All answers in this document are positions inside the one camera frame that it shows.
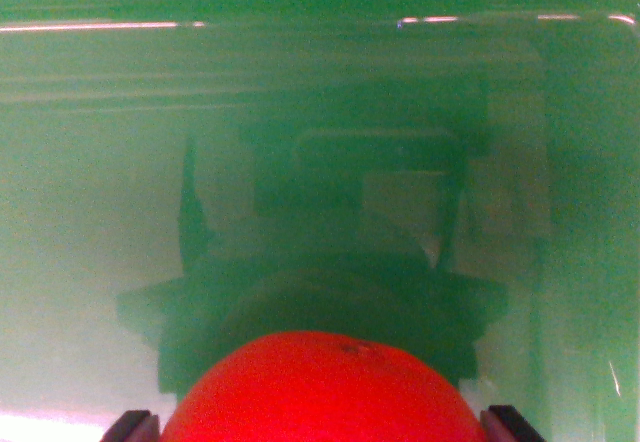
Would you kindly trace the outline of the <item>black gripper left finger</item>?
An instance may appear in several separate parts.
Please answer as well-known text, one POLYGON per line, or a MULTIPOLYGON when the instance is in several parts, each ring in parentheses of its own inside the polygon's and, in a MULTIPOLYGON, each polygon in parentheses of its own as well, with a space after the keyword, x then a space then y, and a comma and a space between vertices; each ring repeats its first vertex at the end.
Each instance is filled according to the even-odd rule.
POLYGON ((102 435, 101 442, 158 442, 159 417, 149 410, 125 411, 102 435))

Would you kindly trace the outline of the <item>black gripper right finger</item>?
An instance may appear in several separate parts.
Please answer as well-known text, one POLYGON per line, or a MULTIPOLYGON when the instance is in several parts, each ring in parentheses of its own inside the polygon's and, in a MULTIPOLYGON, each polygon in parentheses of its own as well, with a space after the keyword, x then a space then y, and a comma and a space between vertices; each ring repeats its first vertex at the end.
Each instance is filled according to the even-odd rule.
POLYGON ((480 415, 489 442, 544 442, 544 437, 513 405, 490 405, 480 415))

